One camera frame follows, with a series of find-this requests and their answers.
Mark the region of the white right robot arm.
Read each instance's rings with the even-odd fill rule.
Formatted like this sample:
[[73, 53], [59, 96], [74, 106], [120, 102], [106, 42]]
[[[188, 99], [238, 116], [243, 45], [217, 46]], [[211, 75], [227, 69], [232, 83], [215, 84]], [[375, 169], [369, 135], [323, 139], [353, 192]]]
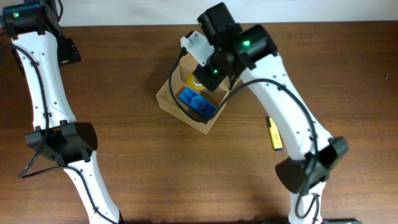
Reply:
[[294, 87], [281, 54], [265, 28], [246, 30], [221, 2], [198, 17], [206, 39], [190, 53], [193, 74], [209, 91], [229, 79], [230, 94], [248, 87], [279, 129], [288, 159], [275, 171], [290, 192], [289, 223], [323, 223], [322, 192], [330, 172], [347, 153], [345, 138], [334, 137], [312, 115]]

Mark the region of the yellow highlighter pen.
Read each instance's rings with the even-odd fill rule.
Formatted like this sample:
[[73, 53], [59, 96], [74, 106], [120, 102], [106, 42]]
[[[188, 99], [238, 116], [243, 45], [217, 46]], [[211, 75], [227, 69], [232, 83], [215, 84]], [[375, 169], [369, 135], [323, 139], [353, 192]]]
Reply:
[[280, 138], [279, 130], [277, 126], [275, 125], [275, 122], [271, 117], [267, 118], [267, 123], [271, 135], [271, 141], [272, 141], [272, 146], [275, 151], [282, 151], [283, 146], [282, 146], [282, 141]]

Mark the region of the brown cardboard box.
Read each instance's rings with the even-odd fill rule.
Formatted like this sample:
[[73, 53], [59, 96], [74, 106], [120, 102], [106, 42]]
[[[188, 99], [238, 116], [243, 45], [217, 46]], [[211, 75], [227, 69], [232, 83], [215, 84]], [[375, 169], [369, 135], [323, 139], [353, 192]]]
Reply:
[[[195, 119], [204, 119], [199, 113], [189, 108], [185, 103], [180, 101], [178, 98], [184, 89], [189, 88], [188, 79], [190, 74], [196, 69], [198, 62], [194, 59], [193, 56], [187, 54], [183, 56], [177, 65], [177, 68], [172, 70], [171, 82], [167, 80], [162, 88], [156, 94], [158, 105], [161, 109], [170, 113], [172, 116], [178, 118], [194, 129], [198, 130], [203, 134], [208, 134], [212, 126], [215, 124], [218, 116], [223, 111], [224, 106], [221, 107], [219, 112], [217, 112], [216, 116], [207, 121], [206, 123], [199, 123], [191, 118], [189, 118], [176, 104], [171, 93], [170, 86], [172, 87], [172, 91], [174, 94], [174, 98], [180, 103], [181, 107], [184, 108], [192, 117]], [[207, 101], [213, 104], [216, 107], [219, 107], [221, 102], [229, 95], [230, 93], [230, 82], [228, 77], [226, 77], [220, 84], [220, 86], [215, 91], [208, 91], [207, 89], [196, 90], [193, 88], [193, 91], [198, 93], [200, 96], [204, 97]]]

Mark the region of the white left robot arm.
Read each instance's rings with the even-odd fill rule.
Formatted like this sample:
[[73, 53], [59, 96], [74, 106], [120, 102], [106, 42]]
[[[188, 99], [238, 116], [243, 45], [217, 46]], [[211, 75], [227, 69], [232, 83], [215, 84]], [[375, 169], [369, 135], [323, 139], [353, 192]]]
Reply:
[[71, 178], [90, 223], [123, 223], [98, 166], [96, 131], [91, 123], [76, 120], [65, 94], [60, 67], [80, 62], [81, 56], [63, 34], [62, 14], [61, 1], [24, 1], [2, 10], [1, 27], [11, 43], [1, 50], [13, 51], [27, 80], [33, 111], [34, 130], [25, 140], [35, 155], [18, 178], [50, 172], [28, 173], [39, 156], [46, 157], [56, 162], [54, 170]]

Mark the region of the blue whiteboard eraser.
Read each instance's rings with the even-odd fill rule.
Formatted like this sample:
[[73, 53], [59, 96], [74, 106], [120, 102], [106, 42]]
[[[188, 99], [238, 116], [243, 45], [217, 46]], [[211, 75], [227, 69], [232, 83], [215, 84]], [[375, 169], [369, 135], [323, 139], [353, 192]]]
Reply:
[[205, 119], [211, 119], [216, 111], [214, 104], [188, 87], [179, 94], [178, 99]]

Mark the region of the yellow tape roll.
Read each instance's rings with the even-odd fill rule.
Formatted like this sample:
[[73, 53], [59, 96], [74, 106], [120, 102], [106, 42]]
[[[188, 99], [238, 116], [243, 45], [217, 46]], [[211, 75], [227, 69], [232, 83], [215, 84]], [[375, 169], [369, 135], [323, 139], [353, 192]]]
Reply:
[[203, 86], [198, 80], [196, 80], [193, 72], [190, 72], [187, 77], [187, 85], [192, 90], [205, 90], [206, 87]]

